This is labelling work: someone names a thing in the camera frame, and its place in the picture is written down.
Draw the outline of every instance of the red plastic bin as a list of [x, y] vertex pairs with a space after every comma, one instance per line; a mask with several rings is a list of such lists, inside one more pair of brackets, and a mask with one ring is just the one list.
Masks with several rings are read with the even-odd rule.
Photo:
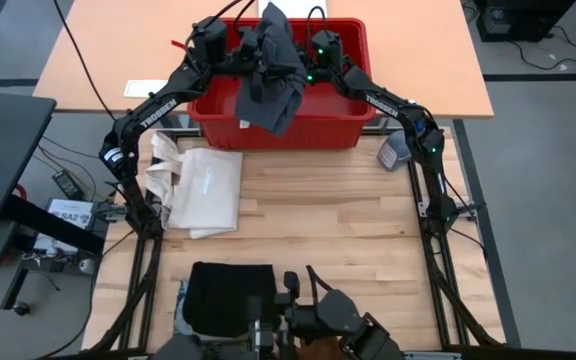
[[[232, 27], [234, 19], [222, 19], [228, 26], [228, 48], [238, 45]], [[240, 19], [239, 26], [256, 26], [259, 19]], [[311, 36], [323, 28], [321, 19], [311, 19]], [[294, 39], [306, 39], [306, 19], [290, 19]], [[327, 28], [341, 36], [344, 53], [368, 75], [370, 61], [366, 27], [352, 18], [327, 19]], [[197, 121], [208, 143], [220, 149], [343, 149], [357, 145], [364, 124], [375, 109], [362, 101], [346, 99], [331, 84], [306, 86], [296, 116], [282, 136], [250, 125], [241, 129], [235, 117], [235, 101], [240, 79], [214, 77], [205, 96], [188, 106], [190, 118]]]

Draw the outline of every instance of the orange table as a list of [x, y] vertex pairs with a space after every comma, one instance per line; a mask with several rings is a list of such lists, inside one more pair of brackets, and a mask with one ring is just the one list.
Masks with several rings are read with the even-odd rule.
[[[104, 101], [111, 110], [124, 111], [143, 101], [124, 97], [127, 81], [168, 79], [183, 56], [170, 40], [185, 40], [193, 22], [225, 4], [78, 0], [67, 21]], [[226, 16], [236, 16], [239, 9]], [[365, 23], [373, 79], [381, 86], [415, 99], [437, 117], [493, 116], [459, 0], [329, 0], [328, 13]], [[256, 6], [245, 16], [257, 16]], [[58, 111], [103, 111], [65, 31], [34, 95], [56, 99]]]

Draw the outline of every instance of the small gray container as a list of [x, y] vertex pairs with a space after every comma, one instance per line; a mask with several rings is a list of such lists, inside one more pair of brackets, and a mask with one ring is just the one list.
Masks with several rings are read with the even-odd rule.
[[405, 166], [410, 157], [403, 130], [390, 134], [377, 153], [377, 160], [387, 171], [395, 171]]

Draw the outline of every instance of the metal bracket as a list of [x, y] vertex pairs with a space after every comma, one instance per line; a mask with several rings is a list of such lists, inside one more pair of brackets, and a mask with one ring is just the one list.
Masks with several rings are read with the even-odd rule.
[[[424, 200], [417, 203], [417, 213], [419, 214], [419, 217], [422, 218], [428, 217], [428, 214], [426, 213], [427, 209], [428, 209], [428, 201]], [[459, 212], [460, 218], [467, 219], [468, 221], [476, 221], [477, 216], [479, 215], [478, 211], [480, 209], [485, 209], [485, 206], [469, 203], [468, 208], [466, 208], [465, 206], [460, 206], [457, 208], [457, 211]], [[470, 210], [470, 212], [475, 214], [474, 218], [470, 215], [470, 212], [468, 210]]]
[[419, 217], [428, 217], [428, 214], [426, 214], [426, 209], [428, 209], [427, 201], [420, 201], [417, 203], [417, 213], [419, 214]]
[[461, 354], [411, 351], [404, 352], [404, 358], [407, 360], [461, 360]]
[[97, 209], [93, 211], [93, 216], [103, 218], [109, 223], [123, 221], [126, 218], [127, 208], [124, 205], [110, 205], [104, 209]]

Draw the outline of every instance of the power adapter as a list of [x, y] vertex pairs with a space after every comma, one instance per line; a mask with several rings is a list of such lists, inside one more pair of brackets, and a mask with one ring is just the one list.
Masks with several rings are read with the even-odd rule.
[[66, 195], [70, 200], [83, 200], [84, 191], [75, 182], [72, 175], [65, 171], [60, 171], [52, 176], [52, 179], [57, 183], [59, 189]]

